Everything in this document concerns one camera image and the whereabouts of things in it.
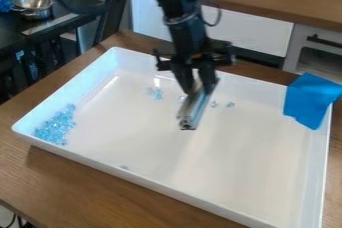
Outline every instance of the white cabinet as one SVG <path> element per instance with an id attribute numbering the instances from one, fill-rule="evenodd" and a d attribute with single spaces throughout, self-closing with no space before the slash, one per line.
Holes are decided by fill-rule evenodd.
<path id="1" fill-rule="evenodd" d="M 170 40 L 156 0 L 132 0 L 132 6 L 135 32 Z M 293 23 L 228 10 L 222 12 L 221 22 L 215 27 L 208 27 L 210 37 L 231 41 L 240 48 L 286 56 Z M 203 14 L 206 20 L 213 22 L 217 10 L 204 6 Z"/>

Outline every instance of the small blue object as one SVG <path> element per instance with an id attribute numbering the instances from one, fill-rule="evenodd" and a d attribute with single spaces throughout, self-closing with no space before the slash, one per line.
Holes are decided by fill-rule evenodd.
<path id="1" fill-rule="evenodd" d="M 70 129 L 76 126 L 73 121 L 75 110 L 75 105 L 67 105 L 63 111 L 57 112 L 51 119 L 45 121 L 40 128 L 37 128 L 34 131 L 34 136 L 57 145 L 66 145 L 65 136 Z"/>
<path id="2" fill-rule="evenodd" d="M 342 95 L 342 86 L 305 73 L 292 82 L 286 92 L 284 115 L 316 130 L 329 105 Z"/>
<path id="3" fill-rule="evenodd" d="M 0 0 L 0 12 L 9 12 L 12 9 L 12 1 Z"/>
<path id="4" fill-rule="evenodd" d="M 147 95 L 152 96 L 154 100 L 163 100 L 164 99 L 164 93 L 160 88 L 147 88 L 146 90 Z"/>

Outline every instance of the black table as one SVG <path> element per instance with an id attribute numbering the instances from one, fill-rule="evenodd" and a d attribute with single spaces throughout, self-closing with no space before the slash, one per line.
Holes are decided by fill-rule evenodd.
<path id="1" fill-rule="evenodd" d="M 77 6 L 88 6 L 98 4 L 97 0 L 68 0 Z M 28 49 L 34 48 L 35 55 L 39 57 L 39 60 L 43 60 L 39 69 L 42 71 L 44 77 L 51 71 L 51 67 L 56 60 L 49 60 L 44 57 L 42 51 L 42 43 L 50 42 L 54 51 L 59 56 L 58 64 L 63 65 L 65 63 L 63 49 L 60 47 L 61 39 L 60 35 L 66 32 L 70 32 L 80 26 L 88 24 L 94 21 L 98 15 L 76 15 L 71 14 L 68 10 L 63 8 L 59 3 L 55 2 L 53 5 L 53 16 L 45 21 L 30 21 L 23 18 L 19 12 L 11 11 L 9 13 L 0 13 L 0 63 L 7 62 L 8 65 L 13 65 L 16 62 L 16 53 L 20 51 L 20 48 L 29 46 Z M 80 54 L 79 40 L 77 37 L 77 55 Z M 25 55 L 25 58 L 19 60 L 20 64 L 23 64 L 23 72 L 26 74 L 26 78 L 29 74 L 27 63 L 32 58 Z M 18 65 L 13 65 L 11 69 L 16 69 Z M 18 91 L 21 91 L 27 86 L 27 83 L 23 81 L 24 76 L 18 76 L 20 71 L 15 72 L 15 80 Z"/>

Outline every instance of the blue bead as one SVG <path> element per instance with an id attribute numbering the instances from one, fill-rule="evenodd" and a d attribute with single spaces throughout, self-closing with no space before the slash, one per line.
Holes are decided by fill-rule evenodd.
<path id="1" fill-rule="evenodd" d="M 42 127 L 35 129 L 34 136 L 57 145 L 66 145 L 65 135 L 76 126 L 73 121 L 75 110 L 74 104 L 67 105 L 61 112 L 45 121 Z"/>

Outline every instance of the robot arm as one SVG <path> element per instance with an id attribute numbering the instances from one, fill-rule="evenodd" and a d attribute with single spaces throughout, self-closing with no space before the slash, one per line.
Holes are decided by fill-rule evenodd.
<path id="1" fill-rule="evenodd" d="M 157 0 L 164 12 L 173 50 L 154 50 L 158 70 L 171 70 L 188 95 L 177 117 L 183 130 L 196 129 L 210 95 L 218 83 L 217 66 L 231 65 L 235 58 L 230 42 L 207 36 L 200 0 Z M 169 55 L 170 61 L 160 56 Z M 194 82 L 193 69 L 198 69 L 201 87 Z"/>

